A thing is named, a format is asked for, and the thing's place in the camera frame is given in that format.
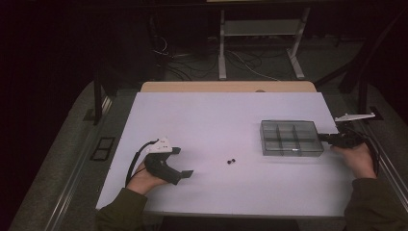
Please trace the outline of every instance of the green sleeve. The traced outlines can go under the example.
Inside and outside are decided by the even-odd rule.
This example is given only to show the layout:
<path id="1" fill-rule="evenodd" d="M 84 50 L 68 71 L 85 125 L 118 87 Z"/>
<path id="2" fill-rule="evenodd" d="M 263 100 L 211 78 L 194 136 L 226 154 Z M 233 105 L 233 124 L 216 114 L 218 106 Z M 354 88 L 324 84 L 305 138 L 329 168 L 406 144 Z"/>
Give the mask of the green sleeve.
<path id="1" fill-rule="evenodd" d="M 357 179 L 352 184 L 344 211 L 347 231 L 394 231 L 408 226 L 407 212 L 393 200 L 387 185 L 376 179 Z"/>
<path id="2" fill-rule="evenodd" d="M 95 230 L 119 231 L 141 230 L 144 205 L 147 197 L 122 189 L 116 199 L 98 211 L 95 218 Z"/>

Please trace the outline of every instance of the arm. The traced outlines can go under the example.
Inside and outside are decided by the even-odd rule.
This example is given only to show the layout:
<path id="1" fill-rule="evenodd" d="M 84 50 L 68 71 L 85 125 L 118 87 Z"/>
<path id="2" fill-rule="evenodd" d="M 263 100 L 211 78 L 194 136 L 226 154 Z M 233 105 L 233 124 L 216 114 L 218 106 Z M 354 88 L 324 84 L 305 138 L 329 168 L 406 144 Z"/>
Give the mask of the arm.
<path id="1" fill-rule="evenodd" d="M 141 230 L 142 212 L 147 197 L 144 195 L 166 181 L 152 176 L 141 163 L 126 188 L 116 199 L 100 209 L 95 218 L 95 230 Z"/>
<path id="2" fill-rule="evenodd" d="M 343 154 L 356 177 L 344 211 L 347 231 L 392 231 L 408 227 L 406 211 L 393 200 L 387 185 L 377 180 L 368 147 L 363 143 L 352 149 L 332 146 L 332 150 Z"/>

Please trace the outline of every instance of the clear plastic box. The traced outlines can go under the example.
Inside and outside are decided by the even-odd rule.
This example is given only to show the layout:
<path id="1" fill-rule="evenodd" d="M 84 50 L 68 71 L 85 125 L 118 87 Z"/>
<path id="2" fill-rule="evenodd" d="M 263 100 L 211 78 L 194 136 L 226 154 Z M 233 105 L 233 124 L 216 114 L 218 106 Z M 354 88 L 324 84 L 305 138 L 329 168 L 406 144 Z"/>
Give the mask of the clear plastic box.
<path id="1" fill-rule="evenodd" d="M 318 157 L 324 150 L 313 121 L 263 120 L 261 138 L 264 156 Z"/>

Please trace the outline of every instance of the white table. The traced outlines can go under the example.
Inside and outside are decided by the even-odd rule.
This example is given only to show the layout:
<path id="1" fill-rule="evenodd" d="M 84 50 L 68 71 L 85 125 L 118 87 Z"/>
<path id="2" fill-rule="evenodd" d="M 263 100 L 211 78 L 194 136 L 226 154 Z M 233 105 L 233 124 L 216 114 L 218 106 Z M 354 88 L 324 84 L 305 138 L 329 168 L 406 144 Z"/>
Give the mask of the white table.
<path id="1" fill-rule="evenodd" d="M 111 203 L 124 186 L 136 151 L 168 137 L 181 147 L 167 163 L 193 169 L 177 186 L 156 188 L 145 212 L 162 215 L 341 217 L 352 174 L 329 150 L 318 158 L 263 156 L 263 119 L 312 120 L 319 133 L 337 133 L 317 92 L 138 93 L 97 203 Z M 143 160 L 140 155 L 137 165 Z M 227 161 L 236 162 L 228 165 Z"/>

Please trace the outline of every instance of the hand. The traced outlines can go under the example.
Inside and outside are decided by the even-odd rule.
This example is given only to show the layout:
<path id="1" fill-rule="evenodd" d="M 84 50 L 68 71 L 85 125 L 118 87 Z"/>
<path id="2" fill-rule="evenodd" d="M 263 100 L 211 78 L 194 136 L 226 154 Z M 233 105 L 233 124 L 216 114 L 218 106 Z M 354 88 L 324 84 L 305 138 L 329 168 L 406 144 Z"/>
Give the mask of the hand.
<path id="1" fill-rule="evenodd" d="M 167 184 L 167 181 L 150 174 L 150 172 L 146 170 L 144 162 L 138 166 L 135 172 L 136 174 L 132 176 L 126 189 L 136 193 L 145 195 L 156 186 Z"/>
<path id="2" fill-rule="evenodd" d="M 365 143 L 353 148 L 340 148 L 333 145 L 330 148 L 343 154 L 345 163 L 351 168 L 356 178 L 377 178 L 372 166 L 370 150 Z"/>

